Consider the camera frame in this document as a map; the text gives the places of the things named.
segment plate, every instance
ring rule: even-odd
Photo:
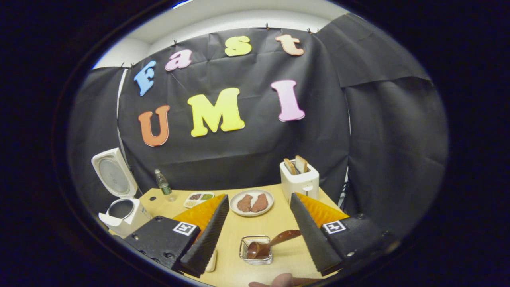
[[[196,192],[196,193],[192,193],[190,195],[188,195],[188,197],[186,198],[186,200],[184,201],[184,207],[185,208],[191,208],[197,204],[200,204],[204,201],[206,201],[207,199],[202,199],[204,195],[211,195],[211,196],[207,196],[209,198],[207,199],[211,199],[214,197],[214,193],[212,192]]]
[[[259,211],[259,212],[242,212],[240,211],[238,208],[237,208],[237,203],[243,199],[243,197],[248,194],[248,195],[251,195],[252,196],[252,199],[251,199],[251,205],[253,206],[253,204],[255,203],[255,201],[257,201],[257,197],[260,195],[260,194],[266,194],[266,198],[267,198],[267,208],[262,210],[262,211]],[[273,199],[273,195],[265,190],[262,190],[262,189],[249,189],[249,190],[245,190],[243,192],[240,192],[236,195],[234,195],[232,197],[232,199],[230,199],[230,209],[232,209],[233,212],[239,214],[240,216],[244,216],[244,217],[254,217],[254,216],[259,216],[261,214],[264,214],[266,213],[268,210],[271,209],[271,207],[273,206],[273,202],[274,202],[274,199]]]

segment foam letter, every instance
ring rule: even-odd
[[[237,107],[237,96],[239,89],[228,88],[220,92],[216,105],[213,107],[211,102],[203,94],[195,95],[188,99],[188,105],[193,112],[193,130],[192,136],[202,136],[207,134],[207,128],[203,126],[203,121],[215,133],[218,130],[220,117],[223,117],[221,124],[222,131],[233,131],[244,128],[244,121],[239,117]]]
[[[271,83],[271,88],[276,90],[280,99],[280,107],[282,112],[278,115],[278,119],[282,122],[295,121],[304,118],[304,112],[297,105],[294,86],[296,81],[281,80]]]
[[[304,54],[304,50],[296,48],[296,44],[294,44],[299,43],[299,39],[292,38],[292,36],[288,34],[278,36],[275,39],[276,41],[280,41],[282,43],[284,51],[287,52],[288,54],[294,56],[301,56]]]
[[[150,128],[152,112],[145,112],[138,116],[138,121],[140,121],[140,125],[142,127],[142,138],[146,145],[150,147],[157,147],[164,144],[168,139],[168,121],[166,113],[169,110],[170,106],[168,105],[161,106],[156,109],[156,114],[159,116],[160,120],[160,134],[158,136],[154,136]]]
[[[154,84],[154,81],[149,81],[149,78],[154,77],[154,70],[152,67],[156,65],[156,61],[150,61],[143,69],[136,74],[135,81],[140,86],[140,96],[143,96]]]
[[[166,63],[165,70],[171,71],[177,68],[185,68],[191,64],[191,50],[182,50],[172,54],[170,61]]]
[[[246,55],[251,51],[249,42],[250,38],[246,36],[229,38],[225,41],[225,54],[229,57]]]

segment black fabric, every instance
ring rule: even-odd
[[[439,191],[448,154],[441,99],[423,68],[386,33],[353,14],[318,34],[347,97],[351,137],[345,211],[398,236]]]
[[[105,188],[91,159],[119,147],[117,93],[123,69],[100,68],[85,79],[71,111],[67,134],[67,159],[77,193],[94,215],[106,212],[118,199]]]
[[[300,40],[304,55],[287,54],[275,37],[290,34]],[[225,41],[248,36],[252,51],[228,57]],[[175,52],[190,49],[192,63],[166,71]],[[135,75],[151,60],[154,85],[144,96]],[[347,168],[349,123],[345,97],[324,45],[315,35],[287,29],[236,29],[199,36],[157,52],[130,69],[119,103],[119,130],[128,162],[142,191],[155,187],[160,169],[174,189],[244,188],[280,183],[279,163],[300,155],[320,174],[320,186],[338,200]],[[270,84],[295,80],[295,94],[305,117],[281,122],[276,91]],[[226,88],[238,88],[241,130],[193,137],[188,98],[205,94],[211,104]],[[141,136],[138,116],[152,111],[151,128],[158,135],[155,109],[169,105],[168,140],[149,147]]]

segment pink letter i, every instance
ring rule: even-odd
[[[278,98],[280,99],[282,112],[278,116],[278,119],[282,122],[304,118],[304,112],[300,110],[297,105],[296,94],[294,93],[295,85],[296,81],[293,80],[281,80],[271,83],[271,88],[276,90]]]

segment white ceiling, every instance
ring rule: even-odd
[[[194,23],[249,10],[285,10],[329,21],[348,12],[326,0],[194,0],[156,16],[126,35],[126,38],[153,44],[164,36]]]

